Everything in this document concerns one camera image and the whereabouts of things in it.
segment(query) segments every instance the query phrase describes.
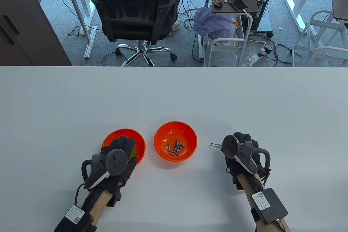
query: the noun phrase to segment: black office chair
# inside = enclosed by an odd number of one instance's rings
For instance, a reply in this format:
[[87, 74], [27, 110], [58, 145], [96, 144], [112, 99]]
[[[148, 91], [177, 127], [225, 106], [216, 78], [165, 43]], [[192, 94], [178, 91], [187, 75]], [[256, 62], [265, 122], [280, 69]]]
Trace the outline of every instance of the black office chair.
[[176, 21], [179, 0], [91, 0], [102, 21], [103, 33], [110, 42], [117, 39], [137, 40], [138, 47], [119, 44], [120, 48], [136, 52], [122, 66], [129, 65], [142, 56], [149, 66], [154, 66], [147, 53], [168, 52], [170, 59], [176, 60], [176, 54], [169, 48], [147, 48], [147, 42], [155, 45], [158, 40], [168, 36]]

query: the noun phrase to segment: tape roll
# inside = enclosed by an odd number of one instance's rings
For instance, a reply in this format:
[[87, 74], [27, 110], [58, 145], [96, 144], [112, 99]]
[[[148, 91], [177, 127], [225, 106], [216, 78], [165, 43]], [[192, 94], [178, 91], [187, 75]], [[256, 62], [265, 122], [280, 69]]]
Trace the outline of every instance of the tape roll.
[[222, 2], [221, 1], [216, 1], [214, 6], [215, 6], [215, 8], [222, 8]]

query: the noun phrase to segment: smartphone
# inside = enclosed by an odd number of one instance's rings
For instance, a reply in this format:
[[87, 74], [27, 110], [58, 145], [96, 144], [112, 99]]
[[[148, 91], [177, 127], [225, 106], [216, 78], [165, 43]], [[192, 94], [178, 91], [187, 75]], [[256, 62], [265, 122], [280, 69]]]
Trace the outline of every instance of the smartphone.
[[237, 10], [241, 11], [243, 9], [247, 9], [248, 6], [246, 5], [243, 0], [228, 0], [228, 2]]

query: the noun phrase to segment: label sticker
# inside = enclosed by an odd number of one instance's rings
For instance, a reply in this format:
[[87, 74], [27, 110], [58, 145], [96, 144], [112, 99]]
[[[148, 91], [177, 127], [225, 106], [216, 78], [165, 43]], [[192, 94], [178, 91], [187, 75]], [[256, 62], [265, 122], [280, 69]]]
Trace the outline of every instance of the label sticker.
[[255, 201], [259, 210], [264, 210], [271, 206], [266, 200], [265, 195], [262, 192], [257, 192], [251, 196], [253, 197], [253, 200]]
[[75, 205], [72, 205], [65, 217], [77, 225], [84, 213], [85, 212], [83, 210], [79, 209]]

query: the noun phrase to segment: gray carpet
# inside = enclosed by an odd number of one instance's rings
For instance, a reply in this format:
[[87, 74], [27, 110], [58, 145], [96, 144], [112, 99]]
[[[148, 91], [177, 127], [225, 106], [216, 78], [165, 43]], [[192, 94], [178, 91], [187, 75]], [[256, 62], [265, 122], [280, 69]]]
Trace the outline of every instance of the gray carpet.
[[[65, 3], [73, 10], [71, 0], [64, 0]], [[79, 0], [77, 0], [82, 14], [84, 15], [83, 8]], [[197, 6], [201, 7], [204, 0], [192, 0]], [[117, 43], [111, 43], [104, 36], [102, 31], [97, 31], [91, 57], [84, 59], [87, 40], [84, 36], [70, 36], [66, 37], [75, 26], [79, 25], [79, 21], [73, 16], [73, 14], [67, 9], [61, 0], [42, 0], [41, 6], [46, 13], [53, 29], [55, 30], [59, 40], [62, 43], [71, 63], [74, 66], [101, 66], [103, 57], [111, 52], [115, 51], [117, 44], [127, 43], [136, 45], [135, 41], [118, 40]], [[275, 36], [272, 40], [275, 43], [281, 43], [293, 47], [297, 41], [300, 33], [298, 32], [295, 23], [286, 7], [284, 0], [270, 0], [268, 4], [269, 14], [273, 26]], [[301, 16], [305, 22], [309, 20], [311, 15], [319, 10], [331, 10], [331, 0], [308, 0], [301, 12]], [[92, 25], [97, 25], [101, 29], [101, 21], [98, 13], [95, 12], [93, 16]], [[263, 38], [257, 36], [251, 36], [254, 39], [262, 41]], [[195, 61], [191, 55], [192, 45], [195, 39], [195, 32], [192, 29], [181, 26], [178, 31], [174, 32], [173, 37], [159, 41], [156, 46], [163, 46], [172, 49], [178, 56], [175, 62], [172, 62], [167, 53], [154, 53], [150, 54], [149, 57], [156, 66], [202, 66], [203, 64]], [[259, 52], [262, 45], [260, 43], [248, 42], [245, 48], [245, 56], [247, 57], [254, 52]], [[291, 61], [291, 55], [289, 51], [282, 47], [277, 47], [278, 55], [282, 60]], [[131, 51], [122, 50], [124, 56], [117, 57], [114, 54], [108, 55], [104, 59], [104, 66], [120, 66], [124, 61], [125, 57], [130, 57], [133, 53]], [[198, 46], [197, 41], [194, 47], [194, 56], [198, 57]], [[274, 61], [266, 58], [262, 58], [256, 66], [272, 67]], [[136, 59], [130, 66], [146, 66], [146, 62], [143, 59]], [[288, 63], [278, 62], [277, 67], [290, 66]]]

